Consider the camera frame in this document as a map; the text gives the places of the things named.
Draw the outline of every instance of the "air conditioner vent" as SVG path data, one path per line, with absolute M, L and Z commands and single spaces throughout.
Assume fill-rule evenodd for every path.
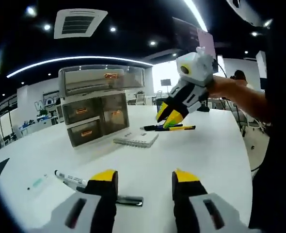
M 90 37 L 106 15 L 106 11 L 94 9 L 60 10 L 56 17 L 54 38 Z

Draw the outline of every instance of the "notebook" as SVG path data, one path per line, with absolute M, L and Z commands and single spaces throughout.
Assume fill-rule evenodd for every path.
M 131 133 L 113 139 L 114 143 L 132 147 L 150 148 L 158 138 L 156 132 Z

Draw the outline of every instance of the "human arm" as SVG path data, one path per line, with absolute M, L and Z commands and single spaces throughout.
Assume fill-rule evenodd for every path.
M 260 121 L 270 123 L 273 107 L 268 103 L 265 94 L 246 86 L 238 85 L 235 80 L 214 76 L 214 82 L 208 87 L 211 98 L 225 97 Z

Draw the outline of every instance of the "ceiling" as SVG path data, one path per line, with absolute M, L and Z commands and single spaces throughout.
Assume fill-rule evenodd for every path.
M 65 2 L 0 0 L 0 101 L 14 94 L 22 86 L 21 82 L 26 85 L 55 78 L 62 67 L 88 64 L 147 67 L 124 61 L 75 59 L 36 66 L 11 78 L 6 77 L 25 66 L 70 56 L 111 56 L 157 64 L 172 60 L 173 53 L 181 55 L 187 52 L 176 43 L 172 17 L 200 27 L 184 0 L 145 0 L 140 5 L 129 0 Z M 217 54 L 243 59 L 247 50 L 247 57 L 255 58 L 259 50 L 266 49 L 263 38 L 250 35 L 256 29 L 243 21 L 226 0 L 193 2 L 208 32 L 213 35 Z M 36 17 L 26 15 L 28 6 L 35 7 Z M 54 39 L 57 12 L 71 8 L 99 9 L 108 14 L 91 37 Z M 51 30 L 43 30 L 44 24 L 50 24 Z M 116 31 L 111 32 L 111 27 L 115 27 Z M 150 46 L 150 41 L 155 41 L 157 45 Z M 144 59 L 162 51 L 167 51 L 167 55 Z

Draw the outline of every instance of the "white table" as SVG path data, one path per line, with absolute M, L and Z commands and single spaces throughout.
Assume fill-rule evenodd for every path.
M 130 128 L 155 124 L 155 106 L 128 106 Z M 246 148 L 229 111 L 194 112 L 184 125 L 196 130 L 159 132 L 149 149 L 112 143 L 113 136 L 72 148 L 64 124 L 28 135 L 0 150 L 10 157 L 0 176 L 0 190 L 25 227 L 39 227 L 51 211 L 74 193 L 53 176 L 55 169 L 83 179 L 108 168 L 118 170 L 119 194 L 144 197 L 143 207 L 117 206 L 115 233 L 176 232 L 172 202 L 172 171 L 197 175 L 208 192 L 232 204 L 249 223 L 252 179 Z M 38 189 L 27 190 L 48 174 Z

